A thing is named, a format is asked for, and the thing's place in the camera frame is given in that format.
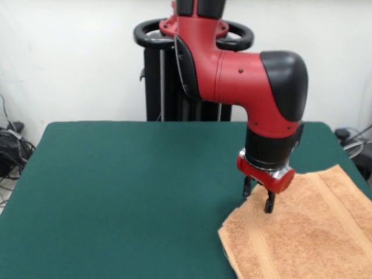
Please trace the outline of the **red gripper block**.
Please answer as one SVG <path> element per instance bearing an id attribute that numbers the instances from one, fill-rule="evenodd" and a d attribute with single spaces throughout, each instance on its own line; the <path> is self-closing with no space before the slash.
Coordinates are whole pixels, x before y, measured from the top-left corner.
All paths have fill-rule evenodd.
<path id="1" fill-rule="evenodd" d="M 261 170 L 253 167 L 241 155 L 238 156 L 237 167 L 246 175 L 242 194 L 244 198 L 248 198 L 252 193 L 252 179 L 268 190 L 268 198 L 264 206 L 264 212 L 266 214 L 273 212 L 276 194 L 285 191 L 295 177 L 295 170 L 289 166 L 276 171 Z"/>

